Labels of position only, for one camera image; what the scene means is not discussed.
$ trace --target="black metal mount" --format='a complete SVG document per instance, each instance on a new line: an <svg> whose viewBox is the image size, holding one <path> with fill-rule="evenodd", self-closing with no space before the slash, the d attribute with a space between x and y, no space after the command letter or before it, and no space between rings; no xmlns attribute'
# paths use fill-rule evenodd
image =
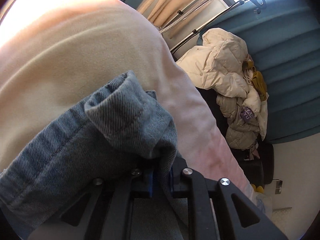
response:
<svg viewBox="0 0 320 240"><path fill-rule="evenodd" d="M94 179L28 240L129 240L133 201L152 198L154 165L107 183ZM218 182L176 158L170 172L173 198L188 199L189 240L287 240L227 178Z"/></svg>

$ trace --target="down jacket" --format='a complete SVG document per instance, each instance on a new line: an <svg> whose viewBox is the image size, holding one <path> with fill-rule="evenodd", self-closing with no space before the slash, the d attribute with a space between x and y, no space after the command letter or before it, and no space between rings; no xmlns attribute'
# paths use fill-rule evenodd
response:
<svg viewBox="0 0 320 240"><path fill-rule="evenodd" d="M242 150L250 148L260 132L257 118L252 118L248 123L241 118L243 101L242 98L217 96L217 104L229 125L226 141L231 148Z"/></svg>
<svg viewBox="0 0 320 240"><path fill-rule="evenodd" d="M220 95L217 104L228 119L226 141L237 149L248 149L262 130L265 135L267 115L260 115L261 101L255 88L244 79L242 64L248 57L244 40L220 28L208 30L203 46L188 50L177 64L188 74L193 84L202 89L214 89ZM240 112L249 107L255 118L244 122Z"/></svg>
<svg viewBox="0 0 320 240"><path fill-rule="evenodd" d="M198 88L214 88L226 97L246 98L249 86L243 78L242 62L247 55L244 40L214 28L203 35L203 46L188 50L177 64Z"/></svg>

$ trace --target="cream sweatshirt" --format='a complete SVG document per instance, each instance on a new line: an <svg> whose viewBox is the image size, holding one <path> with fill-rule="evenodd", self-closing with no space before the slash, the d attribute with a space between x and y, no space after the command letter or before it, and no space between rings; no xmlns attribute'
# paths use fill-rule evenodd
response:
<svg viewBox="0 0 320 240"><path fill-rule="evenodd" d="M0 66L0 171L51 121L132 69L173 116L188 165L206 178L230 178L252 199L207 104L154 26L124 3L77 0L51 8L0 48Z"/></svg>

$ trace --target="denim sleeve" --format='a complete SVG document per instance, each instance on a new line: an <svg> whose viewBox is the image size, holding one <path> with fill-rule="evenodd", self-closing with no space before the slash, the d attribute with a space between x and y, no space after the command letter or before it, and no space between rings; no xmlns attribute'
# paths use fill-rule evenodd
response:
<svg viewBox="0 0 320 240"><path fill-rule="evenodd" d="M132 71L82 99L47 125L0 175L0 200L16 232L27 236L94 178L113 180L144 159L159 159L159 195L136 202L136 239L181 239L187 202L173 200L168 173L178 153L171 115L143 91Z"/></svg>

